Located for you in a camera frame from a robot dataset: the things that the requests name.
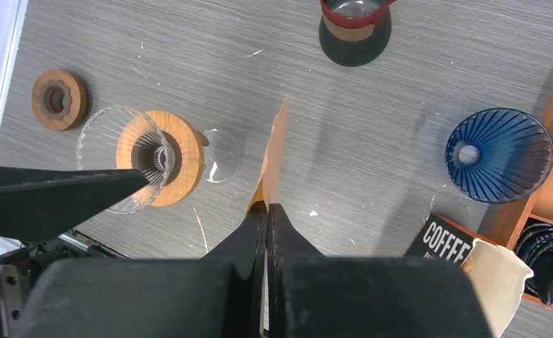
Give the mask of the brown paper coffee filter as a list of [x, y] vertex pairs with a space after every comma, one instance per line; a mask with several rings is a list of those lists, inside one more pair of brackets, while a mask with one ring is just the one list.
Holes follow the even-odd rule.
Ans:
[[266, 208], [268, 208], [269, 205], [274, 204], [277, 199], [282, 153], [285, 145], [285, 134], [288, 121], [288, 106], [289, 100], [285, 97], [278, 114], [273, 120], [271, 134], [263, 157], [259, 181], [248, 204], [248, 211], [251, 210], [253, 204], [256, 202], [263, 202]]

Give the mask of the glass carafe with brown collar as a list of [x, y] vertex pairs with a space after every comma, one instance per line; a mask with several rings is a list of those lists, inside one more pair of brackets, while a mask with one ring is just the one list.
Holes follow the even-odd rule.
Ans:
[[242, 152], [234, 134], [225, 128], [197, 131], [204, 151], [201, 178], [210, 183], [222, 183], [240, 168]]

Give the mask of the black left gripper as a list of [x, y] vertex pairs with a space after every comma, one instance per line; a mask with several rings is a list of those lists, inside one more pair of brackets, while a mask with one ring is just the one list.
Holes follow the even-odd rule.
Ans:
[[52, 263], [127, 257], [71, 229], [148, 183], [136, 169], [0, 166], [0, 337], [11, 336], [27, 296]]

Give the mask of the clear glass dripper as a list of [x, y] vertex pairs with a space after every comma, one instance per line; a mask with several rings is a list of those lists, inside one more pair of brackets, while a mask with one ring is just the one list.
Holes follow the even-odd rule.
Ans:
[[129, 106], [109, 106], [94, 113], [83, 126], [76, 162], [79, 170], [139, 170], [147, 185], [108, 208], [128, 214], [156, 200], [175, 169], [175, 153], [151, 116]]

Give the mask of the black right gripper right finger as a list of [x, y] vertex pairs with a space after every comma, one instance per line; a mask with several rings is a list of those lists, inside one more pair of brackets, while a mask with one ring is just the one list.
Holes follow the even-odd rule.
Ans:
[[440, 259], [322, 254], [268, 209], [271, 337], [489, 337], [471, 281]]

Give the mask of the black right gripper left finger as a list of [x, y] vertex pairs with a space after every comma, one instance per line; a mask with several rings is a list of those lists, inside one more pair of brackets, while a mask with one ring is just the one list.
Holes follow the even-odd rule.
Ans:
[[266, 206], [198, 259], [65, 259], [38, 279], [14, 337], [260, 337]]

